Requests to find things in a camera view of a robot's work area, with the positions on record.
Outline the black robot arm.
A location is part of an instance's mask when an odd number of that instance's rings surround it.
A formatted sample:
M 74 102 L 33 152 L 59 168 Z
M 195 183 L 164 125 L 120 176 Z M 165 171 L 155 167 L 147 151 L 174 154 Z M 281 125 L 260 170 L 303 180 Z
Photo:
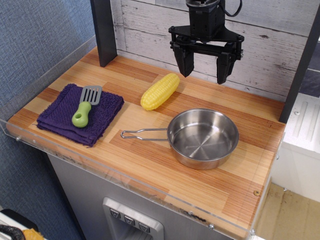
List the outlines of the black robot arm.
M 180 73 L 188 77 L 194 70 L 194 54 L 216 57 L 217 83 L 224 84 L 232 74 L 234 64 L 243 57 L 244 36 L 225 27 L 225 16 L 235 17 L 225 9 L 224 0 L 187 0 L 189 25 L 171 26 L 170 48 L 174 52 Z

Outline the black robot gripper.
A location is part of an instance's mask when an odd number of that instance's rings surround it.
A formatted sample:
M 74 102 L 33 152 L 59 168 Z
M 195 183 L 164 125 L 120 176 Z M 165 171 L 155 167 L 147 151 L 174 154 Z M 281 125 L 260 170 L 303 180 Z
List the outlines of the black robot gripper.
M 171 49 L 178 69 L 184 77 L 194 70 L 194 53 L 216 56 L 217 83 L 224 84 L 232 74 L 236 60 L 243 57 L 244 37 L 225 27 L 226 16 L 240 13 L 243 2 L 239 2 L 233 14 L 226 10 L 224 0 L 187 0 L 189 24 L 171 26 Z

